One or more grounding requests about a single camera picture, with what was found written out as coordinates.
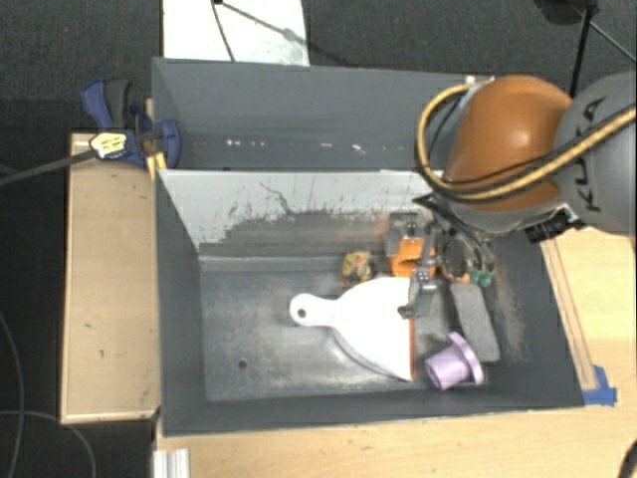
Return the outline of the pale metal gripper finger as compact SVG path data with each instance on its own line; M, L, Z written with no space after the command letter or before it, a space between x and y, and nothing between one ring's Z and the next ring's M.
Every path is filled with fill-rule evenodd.
M438 290L438 283L432 274L423 268L414 269L409 281L407 303L398 308L399 315L402 318L427 317Z
M422 246L423 235L417 212L393 212L389 215L389 227L384 237L384 251L387 257L404 254L405 246Z

